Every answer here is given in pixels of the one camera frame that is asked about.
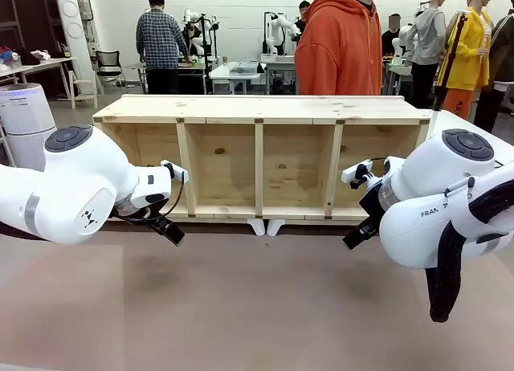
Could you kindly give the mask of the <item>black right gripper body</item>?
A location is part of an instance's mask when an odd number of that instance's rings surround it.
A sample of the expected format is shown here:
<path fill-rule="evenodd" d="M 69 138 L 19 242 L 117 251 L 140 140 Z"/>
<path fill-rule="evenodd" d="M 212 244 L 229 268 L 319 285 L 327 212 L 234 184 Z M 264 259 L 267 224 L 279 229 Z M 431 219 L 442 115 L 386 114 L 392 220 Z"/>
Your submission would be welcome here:
<path fill-rule="evenodd" d="M 360 231 L 378 231 L 379 225 L 385 211 L 379 201 L 380 189 L 382 182 L 378 182 L 370 187 L 365 196 L 359 201 L 361 208 L 368 214 L 368 218 L 364 220 L 360 226 Z"/>

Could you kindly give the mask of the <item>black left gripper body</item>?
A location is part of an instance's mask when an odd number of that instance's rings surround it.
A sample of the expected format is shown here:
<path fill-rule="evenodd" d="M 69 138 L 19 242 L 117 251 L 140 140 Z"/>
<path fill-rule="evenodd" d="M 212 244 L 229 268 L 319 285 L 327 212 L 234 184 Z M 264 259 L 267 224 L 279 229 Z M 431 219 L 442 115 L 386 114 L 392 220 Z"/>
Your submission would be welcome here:
<path fill-rule="evenodd" d="M 171 221 L 161 213 L 169 199 L 163 194 L 150 194 L 145 200 L 149 200 L 149 204 L 141 209 L 114 207 L 110 218 L 118 218 L 134 226 L 169 227 Z"/>

